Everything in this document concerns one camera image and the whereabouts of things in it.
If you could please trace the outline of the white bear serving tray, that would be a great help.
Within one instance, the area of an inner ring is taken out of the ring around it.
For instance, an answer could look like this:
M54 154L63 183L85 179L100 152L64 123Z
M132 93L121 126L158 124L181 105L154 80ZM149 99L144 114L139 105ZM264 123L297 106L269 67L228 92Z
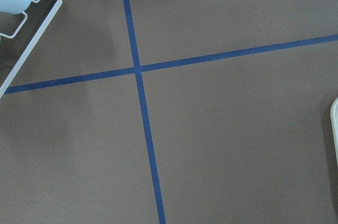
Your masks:
M331 105L331 110L330 110L330 118L331 118L331 125L332 125L332 133L333 133L333 141L334 141L336 158L337 158L337 153L338 153L337 105L338 105L338 98L336 98L333 101L333 103Z

